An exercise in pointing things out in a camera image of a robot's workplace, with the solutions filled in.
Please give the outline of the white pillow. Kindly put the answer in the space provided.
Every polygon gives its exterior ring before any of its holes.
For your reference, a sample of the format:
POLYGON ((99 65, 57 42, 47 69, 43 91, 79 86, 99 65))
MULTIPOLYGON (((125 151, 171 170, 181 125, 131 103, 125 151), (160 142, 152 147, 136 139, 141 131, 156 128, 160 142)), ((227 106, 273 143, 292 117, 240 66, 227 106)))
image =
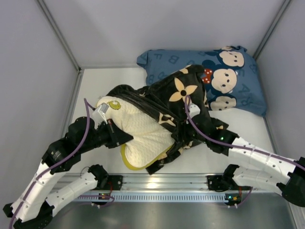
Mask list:
POLYGON ((102 103, 109 106, 106 118, 133 136, 133 140, 121 146, 122 160, 130 170, 147 168, 174 144, 170 131, 133 104, 112 96, 102 97, 96 105, 102 103))

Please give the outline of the black floral plush pillowcase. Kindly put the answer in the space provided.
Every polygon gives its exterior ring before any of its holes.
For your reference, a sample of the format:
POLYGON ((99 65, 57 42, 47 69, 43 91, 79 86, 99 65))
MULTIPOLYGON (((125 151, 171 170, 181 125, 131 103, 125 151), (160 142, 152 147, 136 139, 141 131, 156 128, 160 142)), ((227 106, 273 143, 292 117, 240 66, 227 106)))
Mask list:
POLYGON ((174 142, 166 148, 166 157, 159 156, 146 166, 148 174, 156 173, 183 150, 201 143, 215 153, 229 155, 230 145, 238 135, 227 129, 228 124, 210 117, 201 80, 203 72, 201 65, 188 65, 150 86, 134 89, 120 84, 107 93, 135 106, 170 132, 174 142))

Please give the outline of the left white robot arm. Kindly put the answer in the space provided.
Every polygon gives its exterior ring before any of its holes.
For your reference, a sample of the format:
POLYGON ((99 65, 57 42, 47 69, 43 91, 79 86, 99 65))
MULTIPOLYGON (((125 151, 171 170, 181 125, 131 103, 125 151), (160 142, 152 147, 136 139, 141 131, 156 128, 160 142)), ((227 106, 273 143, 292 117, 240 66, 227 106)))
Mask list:
POLYGON ((95 125, 89 117, 70 124, 65 136, 51 143, 38 170, 20 198, 3 207, 11 229, 43 229, 66 205, 89 190, 110 186, 102 165, 89 167, 78 179, 52 193, 53 187, 81 160, 83 153, 106 146, 115 148, 133 140, 112 119, 95 125))

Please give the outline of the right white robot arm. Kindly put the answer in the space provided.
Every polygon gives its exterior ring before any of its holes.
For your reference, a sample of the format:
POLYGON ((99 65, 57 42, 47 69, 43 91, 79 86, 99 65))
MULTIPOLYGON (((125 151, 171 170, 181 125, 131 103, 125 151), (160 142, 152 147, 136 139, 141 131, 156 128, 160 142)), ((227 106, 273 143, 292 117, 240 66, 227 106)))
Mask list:
POLYGON ((305 206, 305 159, 291 159, 263 150, 238 134, 218 129, 210 120, 196 115, 189 119, 194 137, 215 153, 226 156, 226 184, 255 187, 274 192, 289 203, 305 206))

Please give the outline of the blue cartoon print pillow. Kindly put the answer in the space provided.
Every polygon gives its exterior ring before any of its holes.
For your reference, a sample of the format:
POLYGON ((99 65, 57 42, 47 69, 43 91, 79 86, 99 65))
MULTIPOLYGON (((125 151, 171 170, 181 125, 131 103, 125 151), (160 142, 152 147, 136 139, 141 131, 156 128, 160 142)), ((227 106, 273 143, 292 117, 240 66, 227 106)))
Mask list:
POLYGON ((146 71, 147 85, 187 65, 201 64, 210 110, 237 108, 266 115, 257 64, 242 46, 225 46, 212 51, 148 50, 137 57, 136 63, 146 71))

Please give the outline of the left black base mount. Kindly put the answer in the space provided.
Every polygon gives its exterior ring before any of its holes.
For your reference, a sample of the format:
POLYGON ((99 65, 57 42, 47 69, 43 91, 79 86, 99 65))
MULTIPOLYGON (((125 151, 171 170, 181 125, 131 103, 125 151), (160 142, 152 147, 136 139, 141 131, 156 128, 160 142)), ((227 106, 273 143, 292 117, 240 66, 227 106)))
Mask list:
POLYGON ((105 190, 119 191, 122 188, 123 176, 122 175, 109 175, 107 182, 104 186, 105 190))

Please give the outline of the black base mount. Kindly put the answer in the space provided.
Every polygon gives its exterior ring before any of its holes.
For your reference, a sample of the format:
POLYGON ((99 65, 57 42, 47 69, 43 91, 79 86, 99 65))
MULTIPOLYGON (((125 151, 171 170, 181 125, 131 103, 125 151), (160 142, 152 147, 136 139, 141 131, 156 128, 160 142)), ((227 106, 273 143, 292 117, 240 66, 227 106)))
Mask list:
POLYGON ((224 192, 229 189, 229 186, 223 180, 222 175, 207 176, 207 184, 210 191, 224 192))
POLYGON ((122 188, 123 176, 122 175, 109 175, 107 182, 104 186, 105 190, 119 191, 122 188))

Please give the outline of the aluminium mounting rail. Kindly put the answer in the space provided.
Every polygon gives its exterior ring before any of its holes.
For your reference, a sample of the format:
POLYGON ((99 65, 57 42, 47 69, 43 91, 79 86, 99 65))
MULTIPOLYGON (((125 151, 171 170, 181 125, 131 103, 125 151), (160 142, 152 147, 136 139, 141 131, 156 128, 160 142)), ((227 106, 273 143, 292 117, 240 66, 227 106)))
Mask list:
MULTIPOLYGON (((207 176, 216 174, 109 174, 122 175, 121 191, 125 192, 175 192, 208 191, 207 176)), ((270 175, 264 171, 238 169, 233 177, 235 183, 254 187, 263 192, 275 192, 276 184, 287 184, 290 176, 270 175)))

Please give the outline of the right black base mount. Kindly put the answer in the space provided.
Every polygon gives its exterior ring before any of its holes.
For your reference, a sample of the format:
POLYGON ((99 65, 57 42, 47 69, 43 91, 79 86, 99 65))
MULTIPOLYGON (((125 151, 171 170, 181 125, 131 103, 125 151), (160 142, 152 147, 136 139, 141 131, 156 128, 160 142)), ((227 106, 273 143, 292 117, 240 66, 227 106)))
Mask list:
POLYGON ((222 175, 207 176, 207 184, 210 191, 224 192, 229 189, 229 186, 223 180, 222 175))

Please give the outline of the left aluminium frame post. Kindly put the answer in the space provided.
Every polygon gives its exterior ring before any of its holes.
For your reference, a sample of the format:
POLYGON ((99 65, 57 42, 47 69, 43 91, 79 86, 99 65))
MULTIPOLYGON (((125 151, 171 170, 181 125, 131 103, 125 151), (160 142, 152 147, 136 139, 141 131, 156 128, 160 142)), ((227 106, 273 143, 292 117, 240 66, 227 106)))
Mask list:
POLYGON ((51 29, 53 30, 55 36, 57 37, 59 43, 61 44, 61 47, 67 54, 71 64, 73 65, 74 69, 77 71, 77 73, 81 72, 81 67, 78 64, 74 54, 72 53, 72 50, 70 46, 68 45, 68 42, 66 41, 65 37, 63 36, 63 33, 61 32, 60 27, 58 26, 54 16, 52 15, 49 7, 47 6, 46 2, 44 0, 35 0, 36 4, 42 11, 42 14, 44 15, 45 19, 47 20, 48 24, 50 25, 51 29))

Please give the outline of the aluminium frame post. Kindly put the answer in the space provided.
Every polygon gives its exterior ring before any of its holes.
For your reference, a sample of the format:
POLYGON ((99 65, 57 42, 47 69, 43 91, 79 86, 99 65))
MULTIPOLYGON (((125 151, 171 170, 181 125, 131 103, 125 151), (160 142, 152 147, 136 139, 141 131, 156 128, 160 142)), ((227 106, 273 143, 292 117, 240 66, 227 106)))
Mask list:
POLYGON ((253 54, 253 58, 257 61, 260 55, 262 54, 264 48, 266 47, 268 41, 272 37, 274 31, 276 30, 277 26, 280 24, 281 19, 284 17, 286 11, 290 7, 290 5, 293 3, 293 0, 284 0, 279 8, 279 10, 276 12, 275 16, 272 19, 272 22, 268 26, 268 29, 266 33, 264 34, 262 40, 260 41, 257 49, 255 50, 253 54))
POLYGON ((61 44, 61 47, 67 54, 71 64, 73 65, 74 69, 77 71, 77 73, 81 72, 81 67, 78 64, 74 54, 72 53, 72 50, 70 46, 68 45, 68 42, 66 41, 65 37, 63 36, 63 33, 61 32, 60 27, 58 26, 54 16, 52 15, 49 7, 47 6, 46 2, 44 0, 35 0, 36 4, 42 11, 42 14, 44 15, 45 19, 47 20, 48 24, 50 25, 51 29, 53 30, 55 36, 57 37, 59 43, 61 44))

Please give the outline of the right aluminium frame post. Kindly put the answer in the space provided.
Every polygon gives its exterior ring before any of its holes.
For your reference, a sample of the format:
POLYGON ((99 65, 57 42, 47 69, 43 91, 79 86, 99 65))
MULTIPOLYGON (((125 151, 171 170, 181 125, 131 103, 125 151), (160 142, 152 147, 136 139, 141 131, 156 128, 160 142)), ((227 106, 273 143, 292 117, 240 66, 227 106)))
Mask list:
POLYGON ((255 50, 253 54, 253 58, 257 61, 260 55, 262 54, 264 48, 266 47, 268 41, 272 37, 274 31, 276 30, 277 26, 280 24, 281 19, 284 17, 286 11, 290 7, 290 5, 293 3, 293 0, 284 0, 279 8, 279 10, 276 12, 275 16, 272 19, 272 22, 268 26, 268 29, 266 33, 264 34, 262 40, 260 41, 257 49, 255 50))

